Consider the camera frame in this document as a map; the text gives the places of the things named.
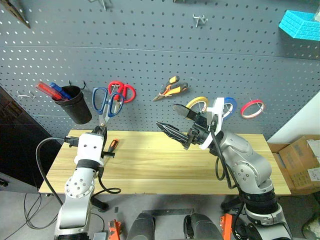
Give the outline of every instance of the red-handled scissors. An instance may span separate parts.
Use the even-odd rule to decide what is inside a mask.
[[[124,84],[121,81],[112,81],[108,85],[109,93],[112,92],[112,87],[118,88],[118,93],[121,94],[124,97],[124,103],[127,104],[131,102],[136,97],[136,90],[129,84]],[[126,99],[127,97],[127,90],[130,89],[132,91],[132,96],[129,99]],[[118,101],[119,96],[115,96],[114,100]]]

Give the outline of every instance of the blue foam block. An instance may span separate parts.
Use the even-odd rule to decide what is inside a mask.
[[[294,39],[320,41],[320,22],[313,21],[314,13],[287,10],[279,28]]]

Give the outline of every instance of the blue-handled scissors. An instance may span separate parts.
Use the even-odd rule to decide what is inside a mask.
[[[102,90],[104,93],[101,108],[97,108],[97,106],[96,106],[96,93],[98,90]],[[116,96],[120,96],[121,101],[120,101],[120,105],[119,105],[119,108],[117,109],[117,111],[112,112],[112,106],[114,103],[114,98]],[[99,125],[101,127],[105,127],[107,125],[108,120],[120,112],[120,110],[122,109],[122,106],[124,104],[124,101],[125,101],[124,96],[122,96],[122,94],[118,93],[118,92],[114,92],[114,93],[111,92],[111,97],[108,98],[108,89],[106,87],[95,87],[93,89],[92,105],[93,105],[94,110],[99,114]]]

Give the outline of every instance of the red tape roll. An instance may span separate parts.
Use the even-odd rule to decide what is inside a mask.
[[[253,114],[245,115],[245,110],[246,110],[248,107],[250,107],[250,106],[252,106],[252,105],[254,105],[254,104],[260,105],[260,106],[259,106],[260,109],[259,109],[257,112],[253,113]],[[260,115],[260,114],[264,111],[264,109],[266,109],[265,103],[264,103],[263,101],[261,101],[260,99],[257,99],[257,100],[253,100],[253,101],[247,102],[247,103],[241,108],[240,113],[241,113],[241,116],[242,116],[244,119],[253,119],[253,118],[255,118],[256,116]]]

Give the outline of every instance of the white wall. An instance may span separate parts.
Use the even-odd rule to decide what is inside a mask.
[[[268,143],[292,143],[306,134],[320,135],[320,92],[280,128]]]

